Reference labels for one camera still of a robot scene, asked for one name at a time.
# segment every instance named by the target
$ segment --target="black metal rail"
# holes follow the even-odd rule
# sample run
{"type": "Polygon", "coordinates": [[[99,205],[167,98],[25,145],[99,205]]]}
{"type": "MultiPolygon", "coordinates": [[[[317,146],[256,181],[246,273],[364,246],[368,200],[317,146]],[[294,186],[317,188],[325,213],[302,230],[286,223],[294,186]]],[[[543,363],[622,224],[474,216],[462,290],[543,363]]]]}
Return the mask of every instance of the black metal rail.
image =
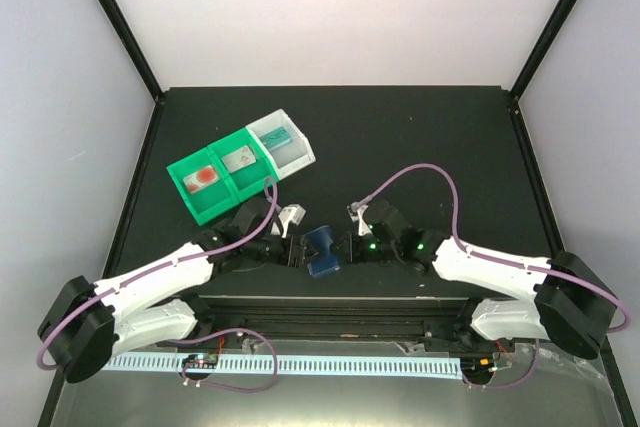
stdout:
{"type": "Polygon", "coordinates": [[[118,3],[116,0],[98,0],[98,2],[100,2],[104,12],[111,21],[111,25],[113,25],[113,28],[118,34],[122,45],[124,45],[129,57],[131,57],[131,61],[135,65],[136,69],[138,69],[138,73],[140,74],[140,77],[142,77],[147,89],[149,89],[151,97],[155,102],[162,100],[164,96],[162,88],[160,87],[160,84],[158,84],[155,75],[153,75],[151,67],[142,53],[133,32],[129,28],[129,24],[124,18],[118,3]]]}

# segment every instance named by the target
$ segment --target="gray wall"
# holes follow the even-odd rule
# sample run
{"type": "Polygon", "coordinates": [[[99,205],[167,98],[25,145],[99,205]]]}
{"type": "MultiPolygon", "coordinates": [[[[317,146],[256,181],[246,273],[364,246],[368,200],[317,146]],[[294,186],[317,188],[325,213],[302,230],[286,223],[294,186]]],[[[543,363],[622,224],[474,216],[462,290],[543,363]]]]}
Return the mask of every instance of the gray wall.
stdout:
{"type": "Polygon", "coordinates": [[[568,249],[635,314],[612,335],[640,415],[640,0],[579,0],[522,108],[568,249]]]}
{"type": "Polygon", "coordinates": [[[36,328],[99,276],[153,105],[96,0],[0,0],[0,26],[0,412],[26,426],[52,379],[36,328]]]}

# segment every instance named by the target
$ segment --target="green plastic container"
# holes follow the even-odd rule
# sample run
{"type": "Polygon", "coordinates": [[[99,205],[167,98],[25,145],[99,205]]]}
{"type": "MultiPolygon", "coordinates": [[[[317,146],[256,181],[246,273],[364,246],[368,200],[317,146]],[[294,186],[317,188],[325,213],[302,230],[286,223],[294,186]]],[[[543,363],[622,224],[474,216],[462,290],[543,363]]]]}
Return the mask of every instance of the green plastic container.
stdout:
{"type": "Polygon", "coordinates": [[[278,110],[169,165],[167,171],[191,215],[198,225],[204,225],[262,192],[266,177],[280,181],[313,162],[315,156],[307,138],[283,110],[278,110]],[[269,151],[259,138],[278,127],[287,130],[291,141],[277,151],[269,151]],[[222,159],[245,146],[251,149],[255,162],[230,173],[222,159]],[[189,192],[185,177],[209,165],[216,170],[218,180],[198,192],[189,192]]]}

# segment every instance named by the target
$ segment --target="black tabletop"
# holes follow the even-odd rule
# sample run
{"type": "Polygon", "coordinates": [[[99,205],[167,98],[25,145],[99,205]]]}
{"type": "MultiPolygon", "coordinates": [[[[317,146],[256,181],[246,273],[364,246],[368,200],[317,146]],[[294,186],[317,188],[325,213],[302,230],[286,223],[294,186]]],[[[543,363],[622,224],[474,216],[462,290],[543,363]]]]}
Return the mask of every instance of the black tabletop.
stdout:
{"type": "MultiPolygon", "coordinates": [[[[522,255],[549,255],[516,136],[499,87],[224,87],[168,92],[115,275],[175,250],[202,230],[166,166],[248,123],[284,109],[308,137],[316,162],[279,183],[281,204],[307,215],[297,232],[352,228],[346,206],[390,175],[435,163],[460,193],[460,236],[522,255]]],[[[413,225],[449,232],[452,200],[438,174],[412,172],[381,198],[413,225]]],[[[321,279],[306,269],[266,265],[198,288],[203,295],[468,297],[478,287],[359,265],[321,279]]]]}

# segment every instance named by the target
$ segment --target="black frame edge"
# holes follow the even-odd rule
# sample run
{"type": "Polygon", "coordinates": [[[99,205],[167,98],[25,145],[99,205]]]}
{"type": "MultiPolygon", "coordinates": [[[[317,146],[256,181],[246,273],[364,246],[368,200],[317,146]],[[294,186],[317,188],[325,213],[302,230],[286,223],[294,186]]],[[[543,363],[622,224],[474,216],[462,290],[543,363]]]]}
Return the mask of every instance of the black frame edge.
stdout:
{"type": "MultiPolygon", "coordinates": [[[[118,225],[113,237],[113,242],[111,243],[111,248],[109,249],[109,255],[107,256],[105,268],[102,273],[103,278],[109,277],[120,261],[122,247],[124,246],[124,240],[127,237],[127,231],[129,230],[129,224],[131,223],[131,216],[133,215],[133,210],[138,199],[138,194],[140,193],[140,186],[142,185],[144,172],[147,168],[147,163],[149,162],[149,156],[151,155],[151,149],[156,138],[156,133],[158,132],[158,126],[160,125],[160,119],[162,117],[163,110],[164,102],[156,102],[153,113],[151,114],[151,119],[149,120],[147,132],[144,136],[140,155],[138,156],[138,161],[136,162],[133,177],[131,179],[131,184],[129,185],[129,190],[127,191],[122,214],[120,215],[120,219],[118,220],[118,225]]],[[[47,398],[42,408],[42,413],[40,414],[38,427],[49,427],[53,422],[53,417],[55,415],[63,387],[64,376],[62,375],[62,372],[56,370],[53,382],[51,383],[51,387],[49,388],[49,393],[47,394],[47,398]]]]}
{"type": "Polygon", "coordinates": [[[53,376],[53,382],[51,382],[51,387],[49,388],[49,393],[47,394],[47,399],[44,401],[38,427],[49,427],[53,422],[53,416],[56,413],[56,407],[62,395],[62,387],[64,387],[64,375],[62,375],[62,372],[59,370],[56,370],[53,376]]]}
{"type": "Polygon", "coordinates": [[[129,231],[129,225],[131,224],[131,217],[133,210],[138,200],[138,194],[140,193],[140,186],[142,185],[142,179],[144,173],[147,170],[147,164],[149,163],[149,157],[151,156],[151,149],[153,148],[156,134],[158,133],[158,126],[160,125],[160,119],[162,118],[162,112],[164,111],[164,102],[156,102],[151,114],[151,120],[149,120],[149,126],[147,127],[147,133],[144,136],[142,142],[142,148],[140,155],[138,156],[138,162],[133,171],[133,177],[131,178],[131,184],[129,185],[129,191],[124,201],[122,208],[122,214],[116,227],[116,233],[113,236],[113,242],[111,243],[111,249],[109,249],[109,255],[105,263],[104,271],[102,272],[102,278],[108,278],[113,275],[113,271],[120,262],[120,255],[122,254],[122,248],[124,241],[127,238],[127,232],[129,231]]]}
{"type": "MultiPolygon", "coordinates": [[[[555,256],[557,252],[564,250],[564,244],[562,243],[560,230],[558,229],[558,224],[556,223],[555,216],[553,214],[551,202],[549,201],[549,196],[544,186],[544,181],[542,180],[542,174],[540,173],[540,168],[533,152],[533,146],[531,145],[529,133],[527,132],[517,98],[511,98],[508,111],[511,117],[511,122],[513,123],[513,130],[518,139],[518,145],[520,146],[525,169],[529,176],[536,206],[538,207],[538,213],[542,219],[544,233],[547,237],[549,248],[551,249],[551,255],[555,256]]],[[[611,350],[609,339],[605,339],[600,357],[602,359],[602,364],[604,365],[607,378],[609,379],[609,385],[613,391],[613,396],[623,425],[625,427],[638,427],[638,422],[636,421],[633,407],[629,400],[629,395],[627,394],[627,390],[624,386],[624,381],[620,375],[618,364],[616,363],[615,356],[611,350]]]]}
{"type": "Polygon", "coordinates": [[[162,100],[164,97],[164,93],[160,84],[156,80],[155,75],[151,71],[151,67],[147,62],[142,50],[140,49],[140,45],[138,45],[138,41],[133,35],[133,32],[129,28],[129,24],[127,20],[124,18],[120,7],[116,0],[98,0],[105,14],[109,18],[111,25],[115,29],[122,45],[126,49],[131,61],[135,65],[140,77],[144,81],[147,89],[149,89],[149,93],[155,102],[162,100]]]}
{"type": "Polygon", "coordinates": [[[625,427],[638,427],[638,421],[636,420],[636,416],[633,412],[631,400],[629,400],[629,395],[624,387],[624,382],[620,375],[620,369],[618,369],[618,363],[613,355],[608,338],[604,341],[604,345],[600,351],[600,356],[602,357],[605,373],[609,379],[609,385],[611,385],[611,390],[613,391],[613,397],[616,401],[616,406],[618,407],[622,424],[625,427]]]}
{"type": "Polygon", "coordinates": [[[571,13],[576,2],[577,0],[558,0],[558,3],[553,9],[549,20],[540,34],[540,37],[536,41],[533,50],[529,54],[527,61],[511,88],[511,95],[516,99],[521,98],[522,94],[524,94],[524,91],[527,89],[531,79],[533,79],[538,67],[540,67],[542,60],[558,35],[558,32],[560,32],[562,25],[565,20],[567,20],[567,17],[571,13]]]}
{"type": "Polygon", "coordinates": [[[564,244],[562,243],[562,237],[560,236],[560,229],[556,223],[555,216],[553,215],[553,209],[551,207],[551,201],[547,195],[544,182],[542,180],[542,174],[538,166],[538,161],[533,152],[533,146],[531,145],[531,139],[527,132],[527,127],[524,124],[522,117],[522,111],[518,100],[512,98],[508,104],[507,110],[511,117],[513,124],[513,130],[518,139],[518,146],[522,154],[522,160],[524,162],[527,175],[529,176],[529,182],[531,183],[531,189],[533,190],[533,196],[538,207],[538,213],[542,220],[542,227],[544,229],[545,236],[547,237],[547,243],[549,244],[550,254],[554,257],[558,252],[564,250],[564,244]]]}

